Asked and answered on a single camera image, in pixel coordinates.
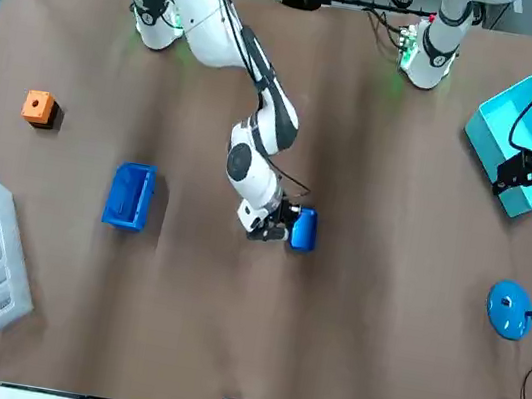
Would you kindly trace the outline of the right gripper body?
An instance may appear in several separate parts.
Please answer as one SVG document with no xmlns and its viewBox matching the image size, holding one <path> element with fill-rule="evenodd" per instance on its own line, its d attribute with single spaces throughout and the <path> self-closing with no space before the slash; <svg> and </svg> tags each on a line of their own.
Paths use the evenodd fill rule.
<svg viewBox="0 0 532 399">
<path fill-rule="evenodd" d="M 272 213 L 266 216 L 263 222 L 264 229 L 281 227 L 288 230 L 292 224 L 293 204 L 289 200 L 283 199 L 279 206 Z"/>
</svg>

